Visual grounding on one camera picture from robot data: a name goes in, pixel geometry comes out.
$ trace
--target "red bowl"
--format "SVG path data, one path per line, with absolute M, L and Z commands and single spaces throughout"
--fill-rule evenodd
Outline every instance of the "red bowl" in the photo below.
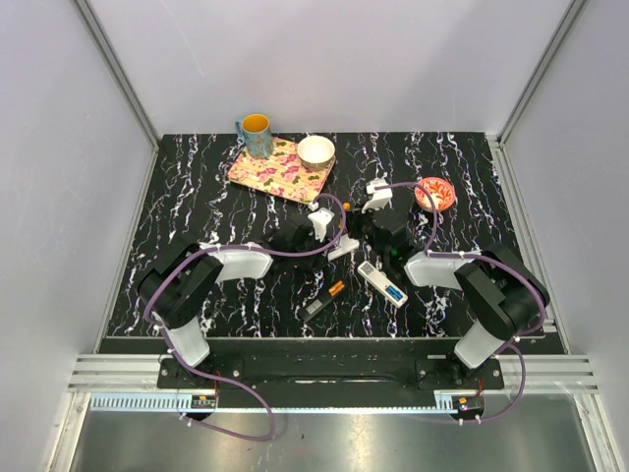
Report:
M 427 177 L 420 180 L 420 185 L 430 192 L 437 211 L 449 209 L 456 202 L 454 187 L 446 180 L 439 177 Z M 432 211 L 429 198 L 418 188 L 415 189 L 415 200 L 422 209 Z

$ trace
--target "gray wall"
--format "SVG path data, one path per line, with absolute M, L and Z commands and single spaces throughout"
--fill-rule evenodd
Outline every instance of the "gray wall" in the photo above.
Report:
M 0 9 L 0 470 L 38 470 L 150 149 L 70 1 Z
M 91 0 L 160 133 L 497 132 L 569 0 Z
M 507 143 L 576 353 L 629 459 L 629 2 L 590 2 Z

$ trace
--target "black marble table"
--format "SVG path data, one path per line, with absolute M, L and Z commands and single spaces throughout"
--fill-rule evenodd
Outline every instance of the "black marble table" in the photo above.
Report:
M 439 220 L 434 250 L 469 251 L 501 241 L 519 254 L 484 134 L 324 135 L 334 141 L 337 155 L 325 192 L 355 203 L 364 198 L 366 182 L 376 177 L 393 183 L 439 176 L 454 185 L 457 203 Z M 305 135 L 281 136 L 298 142 Z M 107 336 L 157 335 L 142 320 L 134 283 L 176 234 L 243 243 L 281 224 L 288 214 L 308 212 L 305 206 L 230 184 L 227 173 L 241 150 L 235 135 L 163 138 Z M 411 214 L 410 231 L 426 242 L 429 215 L 409 213 L 413 202 L 410 190 L 394 190 L 392 211 Z M 202 328 L 209 337 L 443 337 L 459 336 L 472 324 L 474 315 L 453 290 L 409 287 L 404 307 L 385 303 L 355 272 L 364 259 L 378 263 L 366 244 L 315 273 L 217 284 L 203 305 Z M 301 322 L 298 309 L 338 279 L 348 285 L 346 293 L 310 323 Z

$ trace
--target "pink floral cutting board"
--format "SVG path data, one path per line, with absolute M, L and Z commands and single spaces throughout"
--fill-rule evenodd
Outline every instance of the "pink floral cutting board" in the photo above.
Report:
M 297 155 L 295 143 L 273 138 L 273 154 L 269 158 L 251 157 L 245 147 L 227 177 L 252 189 L 309 204 L 321 192 L 333 166 L 334 159 L 322 170 L 307 169 Z

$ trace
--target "blue mug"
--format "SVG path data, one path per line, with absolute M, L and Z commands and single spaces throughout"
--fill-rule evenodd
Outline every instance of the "blue mug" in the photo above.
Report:
M 270 122 L 264 115 L 249 115 L 236 121 L 236 133 L 247 145 L 251 157 L 266 159 L 273 153 Z

